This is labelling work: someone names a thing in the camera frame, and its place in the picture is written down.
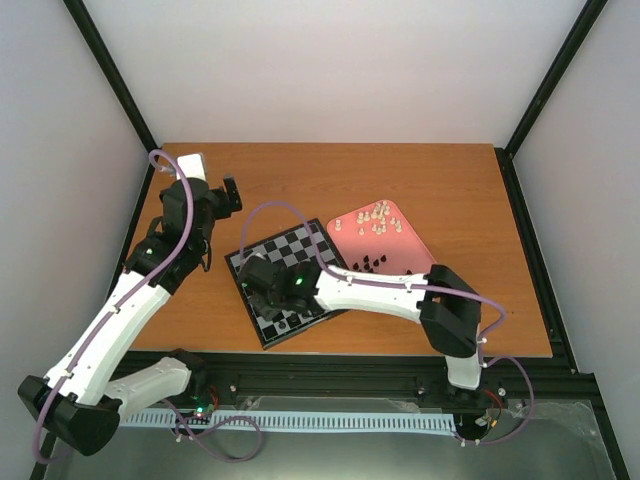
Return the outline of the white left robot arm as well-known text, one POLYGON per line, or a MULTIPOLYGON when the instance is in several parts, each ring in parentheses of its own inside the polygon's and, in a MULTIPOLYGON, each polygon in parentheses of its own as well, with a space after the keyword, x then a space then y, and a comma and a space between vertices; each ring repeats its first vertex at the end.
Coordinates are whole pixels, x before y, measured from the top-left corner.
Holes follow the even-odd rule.
POLYGON ((179 178, 161 191, 163 213, 124 264, 108 301, 72 349, 45 376, 27 376, 18 396, 36 421, 32 452, 48 430, 89 456, 114 436, 120 422, 161 400, 197 402, 208 395, 203 360, 176 349, 154 365, 119 380, 112 375, 142 328, 197 268, 209 270, 216 221, 242 209, 235 179, 209 187, 203 176, 179 178))

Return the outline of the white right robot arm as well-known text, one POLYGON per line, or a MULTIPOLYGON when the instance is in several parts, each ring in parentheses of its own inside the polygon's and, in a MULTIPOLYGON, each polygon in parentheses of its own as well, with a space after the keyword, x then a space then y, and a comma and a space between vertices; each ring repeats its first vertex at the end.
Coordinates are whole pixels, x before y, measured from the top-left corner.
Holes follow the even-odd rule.
POLYGON ((242 264, 238 283, 269 312, 318 316, 357 310, 414 322, 444 356, 449 384, 466 390, 480 385, 481 302, 473 289, 441 265, 426 274, 385 275, 334 265, 323 268, 315 260, 284 267, 254 254, 242 264))

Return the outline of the black and grey chessboard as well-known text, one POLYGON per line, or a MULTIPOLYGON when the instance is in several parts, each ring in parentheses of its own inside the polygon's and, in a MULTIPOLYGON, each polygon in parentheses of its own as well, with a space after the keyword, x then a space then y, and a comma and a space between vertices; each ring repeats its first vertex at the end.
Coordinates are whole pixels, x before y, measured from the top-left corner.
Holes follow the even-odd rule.
MULTIPOLYGON (((335 243, 329 238, 328 233, 321 225, 319 219, 314 218, 310 220, 309 226, 323 261, 327 265, 345 267, 346 263, 342 255, 338 252, 335 243)), ((295 265, 304 260, 311 260, 315 257, 315 251, 312 246, 311 239, 302 224, 291 227, 281 233, 277 233, 245 247, 244 254, 246 256, 250 256, 254 253, 261 253, 272 263, 286 267, 295 265)), ((346 313, 346 310, 323 311, 320 312, 319 316, 309 316, 309 320, 307 322, 301 322, 299 319, 300 314, 292 311, 274 309, 274 318, 272 320, 263 320, 255 315, 255 312, 249 303, 249 297, 255 294, 253 294, 247 287, 240 285, 238 282, 238 274, 241 269, 240 251, 236 250, 228 253, 224 259, 231 273, 232 279, 237 283, 238 291, 245 305, 249 319, 253 324, 264 350, 270 349, 285 340, 293 338, 312 326, 346 313), (287 321, 291 314, 296 314, 298 316, 299 323, 295 326, 290 325, 287 321), (280 321, 285 321, 287 323, 287 329, 285 331, 280 331, 278 329, 277 324, 280 321)))

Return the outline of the pink plastic tray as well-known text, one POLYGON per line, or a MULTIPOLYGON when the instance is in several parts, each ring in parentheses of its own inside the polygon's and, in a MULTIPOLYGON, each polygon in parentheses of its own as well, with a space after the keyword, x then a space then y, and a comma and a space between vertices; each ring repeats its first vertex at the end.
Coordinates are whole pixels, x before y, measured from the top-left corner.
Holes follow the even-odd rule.
POLYGON ((380 199, 373 201, 367 205, 357 207, 352 211, 340 214, 328 221, 326 225, 327 232, 331 240, 335 243, 338 252, 342 255, 346 268, 353 270, 353 264, 359 263, 360 271, 364 271, 364 266, 369 265, 372 269, 370 273, 386 274, 386 275, 402 275, 427 273, 436 263, 436 260, 420 236, 409 223, 409 220, 402 213, 397 204, 388 199, 380 199), (378 216, 380 204, 387 201, 390 206, 390 214, 382 218, 378 216), (357 223, 359 212, 369 212, 371 220, 357 223), (342 220, 343 226, 341 231, 335 230, 335 221, 342 220), (396 232, 394 228, 395 221, 399 219, 402 222, 403 229, 396 232), (372 231, 372 225, 386 225, 387 232, 384 235, 372 231), (359 235, 359 228, 364 228, 365 234, 359 235), (363 257, 368 255, 371 262, 365 264, 363 257), (387 263, 381 263, 379 266, 373 266, 372 261, 380 258, 382 255, 388 257, 387 263))

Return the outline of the black left frame post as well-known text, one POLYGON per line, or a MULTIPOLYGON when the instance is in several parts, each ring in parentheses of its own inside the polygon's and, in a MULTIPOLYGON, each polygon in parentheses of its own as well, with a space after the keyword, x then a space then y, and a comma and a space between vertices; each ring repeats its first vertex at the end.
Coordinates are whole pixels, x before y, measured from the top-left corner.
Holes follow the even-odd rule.
POLYGON ((81 0, 63 0, 63 4, 143 147, 147 152, 156 149, 157 142, 85 3, 81 0))

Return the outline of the black frame post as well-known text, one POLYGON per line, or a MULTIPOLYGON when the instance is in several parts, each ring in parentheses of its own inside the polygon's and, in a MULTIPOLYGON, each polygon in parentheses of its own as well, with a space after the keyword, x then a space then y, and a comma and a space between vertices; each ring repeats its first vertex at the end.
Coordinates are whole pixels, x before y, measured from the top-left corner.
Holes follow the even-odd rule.
POLYGON ((504 157, 507 161, 514 160, 607 3, 607 0, 588 0, 584 2, 535 94, 503 148, 504 157))
POLYGON ((81 0, 63 0, 63 4, 143 147, 147 152, 156 149, 157 142, 85 3, 81 0))

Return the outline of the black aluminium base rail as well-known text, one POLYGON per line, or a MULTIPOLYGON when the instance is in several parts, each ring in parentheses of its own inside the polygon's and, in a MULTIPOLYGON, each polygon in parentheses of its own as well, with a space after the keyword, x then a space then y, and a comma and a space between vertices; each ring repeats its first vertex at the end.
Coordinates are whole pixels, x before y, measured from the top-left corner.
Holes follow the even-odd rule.
POLYGON ((536 400, 588 400, 600 404, 592 374, 553 360, 499 360, 468 391, 447 382, 439 357, 374 357, 200 353, 207 383, 221 401, 257 396, 367 397, 414 400, 421 407, 480 410, 499 398, 503 406, 536 400))

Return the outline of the black right frame post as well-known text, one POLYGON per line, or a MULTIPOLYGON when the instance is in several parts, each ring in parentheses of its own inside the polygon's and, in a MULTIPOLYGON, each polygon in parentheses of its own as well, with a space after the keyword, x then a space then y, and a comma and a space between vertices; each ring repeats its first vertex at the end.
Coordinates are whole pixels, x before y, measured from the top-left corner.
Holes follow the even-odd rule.
POLYGON ((535 94, 503 148, 504 157, 507 161, 514 160, 607 3, 607 0, 588 0, 584 2, 535 94))

